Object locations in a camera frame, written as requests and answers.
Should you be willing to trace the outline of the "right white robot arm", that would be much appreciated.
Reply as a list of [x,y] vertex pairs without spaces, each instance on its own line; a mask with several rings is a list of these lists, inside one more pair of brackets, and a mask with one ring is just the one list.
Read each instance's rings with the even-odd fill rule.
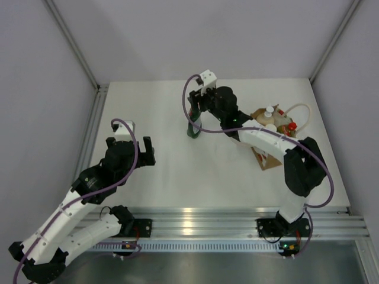
[[188,123],[199,132],[200,115],[209,112],[220,123],[219,133],[232,140],[255,147],[278,160],[284,167],[284,180],[289,194],[273,220],[273,231],[289,235],[296,230],[308,207],[307,197],[331,175],[316,141],[307,137],[298,140],[277,130],[270,130],[237,106],[237,97],[227,86],[192,91],[188,95]]

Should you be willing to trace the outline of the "clear red-capped bottle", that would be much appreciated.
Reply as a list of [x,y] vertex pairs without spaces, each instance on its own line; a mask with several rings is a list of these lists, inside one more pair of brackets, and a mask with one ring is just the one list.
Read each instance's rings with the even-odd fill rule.
[[295,122],[290,122],[289,124],[280,125],[277,128],[277,131],[281,134],[284,134],[288,137],[295,137],[297,131],[297,124]]

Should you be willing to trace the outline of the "green dish soap bottle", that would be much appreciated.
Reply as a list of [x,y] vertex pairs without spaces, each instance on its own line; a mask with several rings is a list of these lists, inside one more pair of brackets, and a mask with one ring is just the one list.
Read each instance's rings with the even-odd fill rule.
[[202,127],[201,113],[191,109],[188,112],[188,116],[190,119],[188,122],[187,135],[192,139],[196,139],[201,133],[201,130],[199,129],[199,127]]

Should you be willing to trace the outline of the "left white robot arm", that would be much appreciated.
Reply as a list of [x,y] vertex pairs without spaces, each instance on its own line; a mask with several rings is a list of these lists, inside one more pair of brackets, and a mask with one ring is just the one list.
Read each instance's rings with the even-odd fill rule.
[[106,139],[104,158],[79,174],[49,219],[28,239],[10,245],[9,252],[19,262],[17,272],[23,272],[33,283],[51,283],[87,249],[109,237],[134,234],[134,216],[122,205],[110,208],[95,223],[77,232],[73,229],[124,185],[125,177],[134,169],[155,165],[150,137],[144,137],[143,142],[144,152],[133,141]]

